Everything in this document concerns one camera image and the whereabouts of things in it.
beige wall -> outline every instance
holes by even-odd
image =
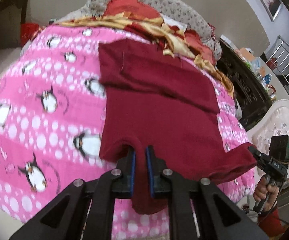
[[[87,0],[30,0],[28,16],[46,24],[82,7]],[[207,22],[216,27],[216,35],[224,34],[238,47],[252,48],[256,56],[269,46],[267,35],[246,0],[183,0]]]

red pillow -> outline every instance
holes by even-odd
[[[148,19],[161,17],[155,9],[138,0],[111,0],[103,15],[112,16],[122,12],[131,12],[134,15],[143,16]]]

maroon garment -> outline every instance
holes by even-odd
[[[150,198],[145,148],[185,178],[231,181],[256,164],[243,144],[226,153],[218,130],[214,87],[199,70],[179,58],[164,56],[156,45],[133,40],[99,44],[100,82],[107,112],[100,158],[115,162],[136,152],[133,208],[155,213],[166,201]]]

white ornate chair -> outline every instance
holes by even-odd
[[[251,130],[247,132],[251,143],[256,145],[259,151],[269,154],[270,140],[272,136],[285,135],[289,136],[289,100],[282,99],[276,101],[263,119]],[[254,168],[254,179],[257,184],[263,175],[263,171]],[[238,206],[248,203],[250,208],[254,205],[253,197],[243,198],[239,201]]]

white wall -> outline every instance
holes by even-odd
[[[265,51],[267,56],[272,53],[273,49],[271,48],[274,47],[278,35],[281,35],[289,43],[289,11],[285,6],[281,8],[275,21],[272,22],[261,0],[247,0],[247,2],[257,15],[268,36],[270,46]]]

